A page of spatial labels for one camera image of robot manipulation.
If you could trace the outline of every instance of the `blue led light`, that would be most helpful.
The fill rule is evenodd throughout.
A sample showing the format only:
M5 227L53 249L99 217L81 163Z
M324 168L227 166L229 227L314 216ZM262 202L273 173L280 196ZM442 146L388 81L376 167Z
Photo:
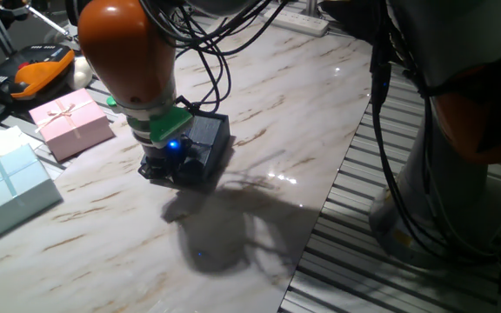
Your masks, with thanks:
M179 148L179 142L177 140L171 140L170 141L170 148L172 148L172 149Z

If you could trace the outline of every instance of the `pink gift box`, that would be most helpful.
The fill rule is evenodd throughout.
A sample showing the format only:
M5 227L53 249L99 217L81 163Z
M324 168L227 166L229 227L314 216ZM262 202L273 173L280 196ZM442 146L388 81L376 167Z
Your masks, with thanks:
M30 111L57 161L113 137L110 122L85 89Z

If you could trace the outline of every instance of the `white cylinder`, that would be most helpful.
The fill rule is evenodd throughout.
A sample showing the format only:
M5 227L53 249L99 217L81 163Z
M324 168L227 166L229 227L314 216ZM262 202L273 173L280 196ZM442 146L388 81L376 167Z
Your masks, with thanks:
M390 0L415 62L435 87L501 58L501 0Z

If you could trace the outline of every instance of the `orange object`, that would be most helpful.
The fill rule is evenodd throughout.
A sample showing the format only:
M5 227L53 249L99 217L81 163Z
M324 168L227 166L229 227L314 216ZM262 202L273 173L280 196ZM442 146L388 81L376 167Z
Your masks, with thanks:
M444 135L459 155L473 163L501 163L501 144L478 152L487 121L491 100L476 103L457 92L436 97L436 112Z
M119 104L155 101L173 78L175 48L138 0L94 0L78 21L84 56Z
M22 92L12 93L11 96L13 98L34 96L74 60L75 52L71 50L59 62L40 62L19 67L20 70L15 75L15 83L27 83L29 86Z

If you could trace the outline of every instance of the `gift box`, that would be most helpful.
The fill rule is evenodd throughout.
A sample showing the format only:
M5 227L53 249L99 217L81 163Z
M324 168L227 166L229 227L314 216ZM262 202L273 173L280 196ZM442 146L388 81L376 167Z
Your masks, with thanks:
M86 89L30 111L57 161L113 137L110 122Z
M0 234L61 201L29 145L0 157Z

